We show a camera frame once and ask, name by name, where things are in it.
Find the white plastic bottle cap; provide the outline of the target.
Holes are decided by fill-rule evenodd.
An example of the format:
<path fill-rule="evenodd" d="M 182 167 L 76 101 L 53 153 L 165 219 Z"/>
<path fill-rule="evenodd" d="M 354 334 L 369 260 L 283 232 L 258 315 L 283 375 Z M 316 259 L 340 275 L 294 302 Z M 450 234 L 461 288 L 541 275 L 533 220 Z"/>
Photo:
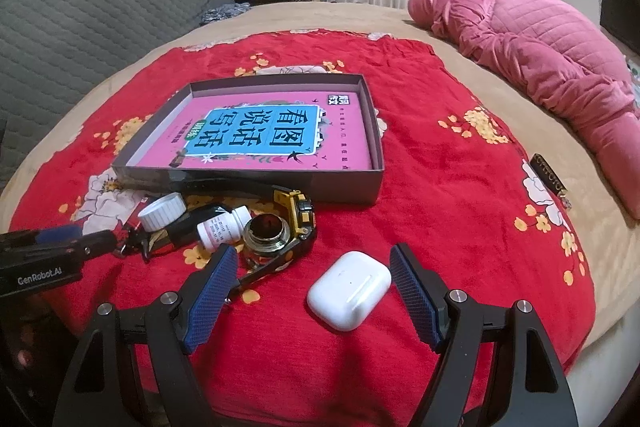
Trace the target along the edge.
<path fill-rule="evenodd" d="M 145 232 L 163 230 L 186 213 L 186 203 L 179 193 L 170 193 L 155 199 L 139 213 L 138 219 Z"/>

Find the white pill bottle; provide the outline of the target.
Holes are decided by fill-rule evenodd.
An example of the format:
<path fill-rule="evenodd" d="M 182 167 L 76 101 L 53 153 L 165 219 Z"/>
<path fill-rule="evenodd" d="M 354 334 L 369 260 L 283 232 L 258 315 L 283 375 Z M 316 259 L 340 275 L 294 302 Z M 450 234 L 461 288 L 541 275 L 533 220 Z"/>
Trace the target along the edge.
<path fill-rule="evenodd" d="M 212 253 L 221 244 L 238 243 L 250 220 L 252 220 L 250 210 L 246 206 L 240 206 L 202 221 L 196 227 L 196 231 L 206 251 Z"/>

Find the metal glass ink bottle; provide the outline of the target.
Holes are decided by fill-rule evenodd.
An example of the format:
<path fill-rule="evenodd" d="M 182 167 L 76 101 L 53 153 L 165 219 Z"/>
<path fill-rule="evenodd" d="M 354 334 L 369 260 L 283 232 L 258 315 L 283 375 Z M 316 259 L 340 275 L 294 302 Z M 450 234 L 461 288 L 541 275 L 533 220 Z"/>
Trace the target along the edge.
<path fill-rule="evenodd" d="M 283 218 L 274 213 L 259 213 L 242 231 L 243 256 L 250 269 L 276 259 L 291 239 L 291 231 Z"/>

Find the white earbuds case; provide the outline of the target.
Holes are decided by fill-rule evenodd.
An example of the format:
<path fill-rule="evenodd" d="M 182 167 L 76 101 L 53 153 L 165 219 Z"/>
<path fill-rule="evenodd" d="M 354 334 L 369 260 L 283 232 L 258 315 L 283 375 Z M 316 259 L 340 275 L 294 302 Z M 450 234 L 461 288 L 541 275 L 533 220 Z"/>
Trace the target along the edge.
<path fill-rule="evenodd" d="M 361 251 L 349 251 L 311 285 L 306 303 L 331 329 L 351 332 L 378 305 L 391 283 L 386 265 Z"/>

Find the black yellow wristwatch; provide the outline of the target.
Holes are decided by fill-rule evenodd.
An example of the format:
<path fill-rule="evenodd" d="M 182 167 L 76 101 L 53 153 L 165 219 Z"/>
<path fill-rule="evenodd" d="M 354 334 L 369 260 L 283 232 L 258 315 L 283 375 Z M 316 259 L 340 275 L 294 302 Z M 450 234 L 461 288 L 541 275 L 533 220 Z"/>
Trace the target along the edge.
<path fill-rule="evenodd" d="M 252 196 L 257 199 L 269 199 L 285 212 L 284 216 L 273 211 L 270 213 L 288 222 L 291 231 L 288 245 L 276 259 L 262 267 L 252 270 L 246 265 L 247 272 L 232 285 L 230 291 L 232 296 L 246 291 L 267 275 L 284 270 L 293 260 L 306 254 L 316 239 L 317 223 L 314 205 L 301 191 L 247 179 L 209 178 L 186 182 L 181 192 L 189 195 Z"/>

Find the red floral blanket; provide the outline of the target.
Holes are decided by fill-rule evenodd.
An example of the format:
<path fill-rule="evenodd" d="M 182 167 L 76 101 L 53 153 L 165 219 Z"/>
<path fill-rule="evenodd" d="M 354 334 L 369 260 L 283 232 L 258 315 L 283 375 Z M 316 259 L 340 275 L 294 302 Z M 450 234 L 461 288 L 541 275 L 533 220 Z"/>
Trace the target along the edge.
<path fill-rule="evenodd" d="M 119 218 L 130 197 L 110 173 L 115 153 L 176 91 L 250 78 L 266 66 L 360 74 L 386 122 L 385 172 L 371 207 L 321 204 L 310 253 L 224 308 L 196 375 L 215 412 L 273 426 L 403 426 L 436 364 L 397 291 L 358 329 L 313 317 L 307 291 L 345 251 L 386 261 L 405 243 L 424 267 L 481 303 L 533 303 L 564 367 L 594 322 L 582 245 L 535 179 L 524 148 L 446 71 L 426 43 L 349 32 L 274 32 L 205 49 L 173 49 L 135 75 L 44 164 L 18 204 L 15 230 Z"/>

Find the grey quilted headboard cover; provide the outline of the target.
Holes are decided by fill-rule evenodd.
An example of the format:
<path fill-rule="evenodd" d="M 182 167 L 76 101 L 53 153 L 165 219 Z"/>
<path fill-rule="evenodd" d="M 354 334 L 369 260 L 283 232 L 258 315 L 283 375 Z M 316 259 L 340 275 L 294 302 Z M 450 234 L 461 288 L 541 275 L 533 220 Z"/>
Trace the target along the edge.
<path fill-rule="evenodd" d="M 1 0 L 1 181 L 86 94 L 231 0 Z"/>

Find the beige bed sheet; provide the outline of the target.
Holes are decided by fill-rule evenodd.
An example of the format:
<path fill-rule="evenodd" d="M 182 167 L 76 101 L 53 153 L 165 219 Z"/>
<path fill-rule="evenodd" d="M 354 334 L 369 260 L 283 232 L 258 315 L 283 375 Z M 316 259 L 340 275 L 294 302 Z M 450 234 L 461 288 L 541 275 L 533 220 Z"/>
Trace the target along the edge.
<path fill-rule="evenodd" d="M 570 221 L 586 248 L 593 276 L 596 321 L 587 341 L 595 343 L 608 335 L 639 299 L 639 225 L 628 215 L 588 150 L 561 121 L 544 113 L 506 80 L 463 57 L 452 44 L 414 27 L 405 11 L 382 6 L 322 2 L 258 6 L 158 46 L 139 61 L 104 78 L 27 155 L 2 192 L 1 228 L 9 228 L 38 169 L 87 129 L 89 117 L 103 103 L 169 50 L 188 48 L 200 53 L 206 46 L 260 32 L 319 28 L 378 32 L 428 43 L 448 72 L 510 127 L 527 152 L 539 152 L 551 162 L 570 192 Z"/>

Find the grey cardboard box tray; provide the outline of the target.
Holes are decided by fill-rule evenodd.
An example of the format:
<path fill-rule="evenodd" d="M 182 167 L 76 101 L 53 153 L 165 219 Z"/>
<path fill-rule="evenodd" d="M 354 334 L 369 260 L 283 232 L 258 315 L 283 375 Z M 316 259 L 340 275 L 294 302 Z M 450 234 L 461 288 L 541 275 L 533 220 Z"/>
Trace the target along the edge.
<path fill-rule="evenodd" d="M 189 96 L 254 92 L 333 91 L 358 95 L 373 167 L 366 171 L 341 170 L 229 170 L 131 167 L 127 161 L 163 119 Z M 181 191 L 186 182 L 209 178 L 247 179 L 297 188 L 316 202 L 372 205 L 378 198 L 384 173 L 381 135 L 366 80 L 360 75 L 311 74 L 257 75 L 192 82 L 177 91 L 134 135 L 113 161 L 122 184 L 151 192 Z"/>

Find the pink and blue book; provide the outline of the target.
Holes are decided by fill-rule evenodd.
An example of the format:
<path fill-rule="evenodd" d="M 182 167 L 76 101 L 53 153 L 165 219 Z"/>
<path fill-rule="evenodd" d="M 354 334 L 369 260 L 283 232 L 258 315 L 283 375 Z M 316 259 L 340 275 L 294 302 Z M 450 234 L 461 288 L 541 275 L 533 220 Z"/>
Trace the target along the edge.
<path fill-rule="evenodd" d="M 127 161 L 131 167 L 366 171 L 358 95 L 254 92 L 186 98 Z"/>

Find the blue patterned cloth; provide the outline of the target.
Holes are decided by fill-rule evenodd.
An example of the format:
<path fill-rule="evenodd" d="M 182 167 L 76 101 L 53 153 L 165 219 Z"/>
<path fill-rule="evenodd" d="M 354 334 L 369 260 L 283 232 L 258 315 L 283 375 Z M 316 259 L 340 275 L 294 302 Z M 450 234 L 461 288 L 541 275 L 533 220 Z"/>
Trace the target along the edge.
<path fill-rule="evenodd" d="M 227 3 L 216 6 L 216 8 L 206 10 L 201 18 L 200 25 L 221 22 L 222 20 L 230 20 L 230 18 L 242 15 L 250 10 L 250 4 L 243 3 Z"/>

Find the pink quilted duvet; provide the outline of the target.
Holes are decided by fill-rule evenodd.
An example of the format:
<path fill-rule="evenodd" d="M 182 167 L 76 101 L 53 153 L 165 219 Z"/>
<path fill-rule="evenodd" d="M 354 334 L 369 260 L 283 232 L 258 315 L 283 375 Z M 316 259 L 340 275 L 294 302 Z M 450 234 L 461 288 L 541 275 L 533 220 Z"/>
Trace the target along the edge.
<path fill-rule="evenodd" d="M 409 0 L 416 26 L 563 119 L 632 217 L 639 214 L 639 107 L 625 57 L 561 0 Z"/>

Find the black television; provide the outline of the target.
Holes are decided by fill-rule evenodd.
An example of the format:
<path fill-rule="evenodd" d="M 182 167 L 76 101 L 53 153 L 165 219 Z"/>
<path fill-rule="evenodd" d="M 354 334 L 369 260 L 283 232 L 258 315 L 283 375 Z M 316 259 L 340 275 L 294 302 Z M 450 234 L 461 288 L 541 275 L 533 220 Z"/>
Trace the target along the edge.
<path fill-rule="evenodd" d="M 600 26 L 635 54 L 640 52 L 639 0 L 601 0 Z"/>

